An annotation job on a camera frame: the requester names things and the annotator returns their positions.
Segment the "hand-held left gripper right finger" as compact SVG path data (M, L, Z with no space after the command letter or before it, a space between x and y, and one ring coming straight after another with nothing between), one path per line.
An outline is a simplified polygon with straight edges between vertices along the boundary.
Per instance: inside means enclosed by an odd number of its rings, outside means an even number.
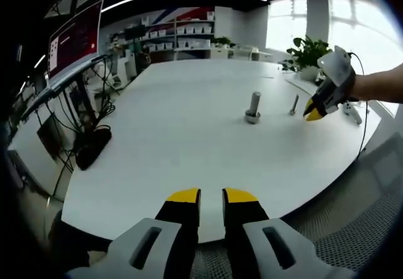
M318 257L314 244L281 219L271 219L258 199L224 188L225 246L234 278L354 278L347 268Z

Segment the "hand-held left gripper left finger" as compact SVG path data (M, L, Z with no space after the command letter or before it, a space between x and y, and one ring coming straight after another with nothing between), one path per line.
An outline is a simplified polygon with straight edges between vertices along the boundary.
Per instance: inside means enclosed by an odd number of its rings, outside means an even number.
M68 278L189 278L200 225L198 188L170 195L155 218L144 218L111 242L93 266Z

